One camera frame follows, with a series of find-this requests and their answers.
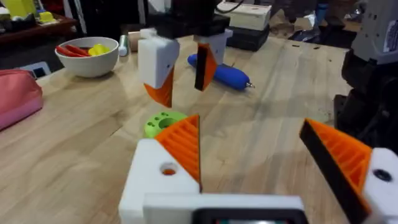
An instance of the pink pouch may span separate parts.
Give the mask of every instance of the pink pouch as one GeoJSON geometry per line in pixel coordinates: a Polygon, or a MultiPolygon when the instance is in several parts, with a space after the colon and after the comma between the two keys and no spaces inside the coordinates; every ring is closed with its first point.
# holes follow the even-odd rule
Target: pink pouch
{"type": "Polygon", "coordinates": [[[41,87],[25,70],[0,70],[0,130],[43,107],[41,87]]]}

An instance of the wooden tabletop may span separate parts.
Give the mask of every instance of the wooden tabletop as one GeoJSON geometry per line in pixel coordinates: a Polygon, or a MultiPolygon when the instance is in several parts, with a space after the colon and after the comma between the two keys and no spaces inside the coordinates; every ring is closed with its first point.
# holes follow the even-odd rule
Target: wooden tabletop
{"type": "MultiPolygon", "coordinates": [[[[201,116],[204,192],[301,196],[310,223],[347,223],[299,138],[304,117],[332,124],[343,49],[270,37],[256,53],[227,48],[224,62],[255,89],[194,89],[180,40],[174,110],[201,116]]],[[[1,223],[119,223],[118,203],[144,123],[165,110],[146,94],[137,57],[98,79],[60,70],[38,81],[44,107],[0,133],[1,223]]]]}
{"type": "Polygon", "coordinates": [[[0,44],[27,39],[35,35],[51,34],[55,32],[64,34],[66,32],[70,32],[70,28],[77,24],[76,19],[71,19],[56,14],[53,14],[53,16],[58,20],[58,23],[47,24],[44,26],[36,24],[29,29],[0,34],[0,44]]]}

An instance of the orange ribbed finger pad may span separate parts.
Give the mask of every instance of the orange ribbed finger pad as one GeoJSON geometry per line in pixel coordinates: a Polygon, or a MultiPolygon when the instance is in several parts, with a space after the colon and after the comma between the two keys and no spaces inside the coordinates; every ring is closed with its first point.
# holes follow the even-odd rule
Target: orange ribbed finger pad
{"type": "Polygon", "coordinates": [[[162,87],[159,89],[152,88],[151,86],[144,84],[145,89],[152,99],[156,102],[171,108],[172,107],[172,99],[173,99],[173,76],[174,76],[174,67],[171,69],[168,77],[164,81],[162,87]]]}
{"type": "Polygon", "coordinates": [[[177,121],[155,139],[200,183],[199,115],[177,121]]]}
{"type": "Polygon", "coordinates": [[[318,134],[341,172],[358,195],[362,194],[372,149],[359,140],[317,121],[306,119],[318,134]]]}

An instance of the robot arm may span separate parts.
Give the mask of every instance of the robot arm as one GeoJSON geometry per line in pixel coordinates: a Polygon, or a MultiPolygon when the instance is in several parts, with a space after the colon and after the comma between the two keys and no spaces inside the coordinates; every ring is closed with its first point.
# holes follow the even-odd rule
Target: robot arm
{"type": "Polygon", "coordinates": [[[180,46],[176,38],[193,35],[198,43],[195,88],[210,84],[217,65],[223,63],[229,18],[214,13],[216,0],[148,1],[147,25],[138,42],[139,74],[148,94],[158,103],[172,106],[174,64],[180,46]]]}

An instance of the blue marker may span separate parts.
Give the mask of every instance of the blue marker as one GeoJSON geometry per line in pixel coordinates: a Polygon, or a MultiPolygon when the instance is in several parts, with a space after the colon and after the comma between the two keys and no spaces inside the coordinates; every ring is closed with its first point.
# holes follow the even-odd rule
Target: blue marker
{"type": "MultiPolygon", "coordinates": [[[[189,56],[188,63],[196,68],[197,55],[193,54],[189,56]]],[[[235,90],[244,90],[246,87],[255,88],[255,86],[250,82],[249,77],[244,72],[224,64],[217,66],[214,80],[230,86],[235,90]]]]}

